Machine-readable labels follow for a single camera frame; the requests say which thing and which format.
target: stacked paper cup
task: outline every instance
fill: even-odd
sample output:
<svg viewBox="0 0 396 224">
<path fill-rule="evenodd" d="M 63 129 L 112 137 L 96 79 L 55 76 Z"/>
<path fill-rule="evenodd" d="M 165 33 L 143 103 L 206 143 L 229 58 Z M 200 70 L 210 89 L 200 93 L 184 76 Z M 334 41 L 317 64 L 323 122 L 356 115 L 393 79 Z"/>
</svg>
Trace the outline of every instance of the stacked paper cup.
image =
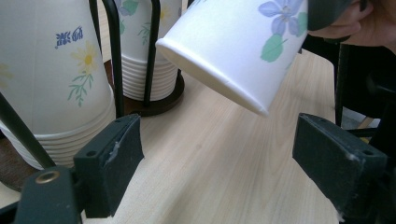
<svg viewBox="0 0 396 224">
<path fill-rule="evenodd" d="M 116 0 L 120 14 L 120 42 L 124 95 L 143 100 L 145 92 L 149 35 L 150 0 Z M 162 0 L 159 37 L 164 36 L 181 15 L 182 0 Z M 169 96 L 175 88 L 177 68 L 157 52 L 151 87 L 151 101 Z"/>
<path fill-rule="evenodd" d="M 57 165 L 115 119 L 87 1 L 0 1 L 0 91 Z M 30 165 L 41 166 L 0 122 Z"/>
</svg>

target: light wood surface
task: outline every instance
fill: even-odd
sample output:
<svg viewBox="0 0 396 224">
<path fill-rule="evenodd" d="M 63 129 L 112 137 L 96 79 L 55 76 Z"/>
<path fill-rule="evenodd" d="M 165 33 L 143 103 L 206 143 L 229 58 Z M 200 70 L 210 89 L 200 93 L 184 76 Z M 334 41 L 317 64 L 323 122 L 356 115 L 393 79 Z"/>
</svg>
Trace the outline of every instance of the light wood surface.
<svg viewBox="0 0 396 224">
<path fill-rule="evenodd" d="M 298 55 L 268 118 L 184 78 L 180 105 L 142 118 L 145 159 L 116 215 L 85 223 L 337 223 L 291 157 L 300 112 L 334 118 L 329 62 Z M 19 197 L 0 185 L 0 206 Z"/>
</svg>

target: wooden table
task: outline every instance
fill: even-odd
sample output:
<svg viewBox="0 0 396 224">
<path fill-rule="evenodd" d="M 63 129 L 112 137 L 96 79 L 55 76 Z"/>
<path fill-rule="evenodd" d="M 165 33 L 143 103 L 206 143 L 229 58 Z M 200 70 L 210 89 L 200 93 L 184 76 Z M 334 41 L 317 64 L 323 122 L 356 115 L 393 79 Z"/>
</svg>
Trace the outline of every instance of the wooden table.
<svg viewBox="0 0 396 224">
<path fill-rule="evenodd" d="M 268 118 L 184 75 L 183 102 L 142 118 L 143 159 L 114 217 L 85 223 L 338 223 L 291 157 L 300 112 L 334 119 L 332 65 L 298 55 Z M 0 206 L 19 194 L 0 186 Z"/>
</svg>

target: person's hand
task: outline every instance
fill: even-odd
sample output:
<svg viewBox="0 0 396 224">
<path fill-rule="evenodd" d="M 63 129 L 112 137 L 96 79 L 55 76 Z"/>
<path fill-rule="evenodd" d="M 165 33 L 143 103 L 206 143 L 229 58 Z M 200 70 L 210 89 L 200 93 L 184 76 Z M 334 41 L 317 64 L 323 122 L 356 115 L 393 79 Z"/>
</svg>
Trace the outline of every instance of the person's hand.
<svg viewBox="0 0 396 224">
<path fill-rule="evenodd" d="M 360 1 L 354 0 L 332 25 L 310 35 L 330 39 L 345 36 L 345 44 L 384 46 L 396 53 L 396 0 L 372 0 L 360 11 Z"/>
</svg>

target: blue flower print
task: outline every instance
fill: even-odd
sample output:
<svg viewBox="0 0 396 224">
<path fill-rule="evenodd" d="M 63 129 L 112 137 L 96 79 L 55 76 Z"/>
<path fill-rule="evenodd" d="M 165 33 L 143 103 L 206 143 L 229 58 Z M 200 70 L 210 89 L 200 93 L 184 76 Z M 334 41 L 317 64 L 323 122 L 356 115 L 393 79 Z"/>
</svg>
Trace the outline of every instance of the blue flower print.
<svg viewBox="0 0 396 224">
<path fill-rule="evenodd" d="M 299 35 L 299 22 L 295 17 L 303 0 L 274 0 L 259 6 L 259 11 L 266 17 L 277 16 L 272 22 L 272 32 L 274 35 L 283 35 L 286 31 L 287 23 L 289 32 L 292 35 Z"/>
</svg>

